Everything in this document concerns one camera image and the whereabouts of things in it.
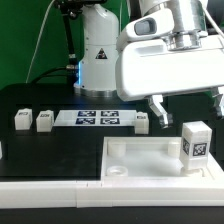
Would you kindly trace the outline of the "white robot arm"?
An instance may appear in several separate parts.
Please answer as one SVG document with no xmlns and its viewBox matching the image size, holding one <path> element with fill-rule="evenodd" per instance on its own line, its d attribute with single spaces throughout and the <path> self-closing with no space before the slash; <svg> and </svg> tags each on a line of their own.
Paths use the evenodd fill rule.
<svg viewBox="0 0 224 224">
<path fill-rule="evenodd" d="M 55 0 L 64 17 L 74 88 L 90 97 L 146 99 L 162 127 L 173 117 L 165 96 L 209 91 L 224 118 L 224 32 L 209 0 L 126 0 L 130 22 L 102 7 L 107 0 Z"/>
</svg>

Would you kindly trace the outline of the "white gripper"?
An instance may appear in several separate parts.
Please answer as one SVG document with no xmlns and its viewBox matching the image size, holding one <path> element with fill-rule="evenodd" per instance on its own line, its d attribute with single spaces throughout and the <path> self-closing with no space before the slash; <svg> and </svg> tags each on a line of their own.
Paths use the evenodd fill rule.
<svg viewBox="0 0 224 224">
<path fill-rule="evenodd" d="M 213 112 L 224 119 L 224 41 L 211 35 L 201 44 L 199 49 L 184 51 L 168 51 L 162 40 L 127 45 L 116 63 L 118 96 L 124 101 L 150 96 L 149 107 L 165 129 L 172 126 L 173 116 L 162 106 L 162 95 L 212 88 Z"/>
</svg>

